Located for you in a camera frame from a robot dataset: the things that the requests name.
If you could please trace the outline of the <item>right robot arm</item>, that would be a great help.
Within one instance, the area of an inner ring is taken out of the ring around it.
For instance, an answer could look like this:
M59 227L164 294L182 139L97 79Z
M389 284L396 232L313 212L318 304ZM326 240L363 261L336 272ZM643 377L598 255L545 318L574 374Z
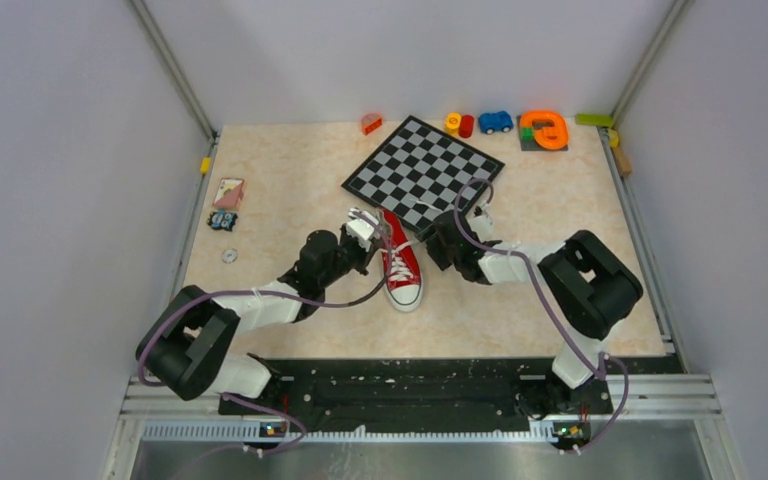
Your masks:
M494 240L492 220L441 213L423 233L426 250L442 270L454 268L480 285L530 284L564 345L546 385L549 404L572 412L587 397L585 383L605 376L605 343L644 289L635 274L591 231L540 248Z

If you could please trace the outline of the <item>red canvas sneaker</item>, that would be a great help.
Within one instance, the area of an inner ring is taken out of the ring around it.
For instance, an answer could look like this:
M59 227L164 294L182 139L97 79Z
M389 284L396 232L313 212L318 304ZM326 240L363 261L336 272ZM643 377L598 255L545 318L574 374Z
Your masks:
M423 271L415 251L420 240L408 235L394 212L377 207L376 214L390 246L384 246L381 253L386 296L397 311L412 313L419 308L425 291Z

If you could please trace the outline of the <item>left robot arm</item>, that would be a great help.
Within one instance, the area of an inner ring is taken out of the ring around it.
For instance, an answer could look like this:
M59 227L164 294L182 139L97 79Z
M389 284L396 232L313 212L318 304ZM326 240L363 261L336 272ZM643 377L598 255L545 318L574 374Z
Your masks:
M328 307L326 289L350 271L367 274L379 250L393 251L381 230L363 233L347 223L338 234L310 233L293 266L262 287L182 288L137 347L139 381L184 401L236 394L257 413L274 410L281 397L277 371L254 354L230 356L231 344L244 333L297 323Z

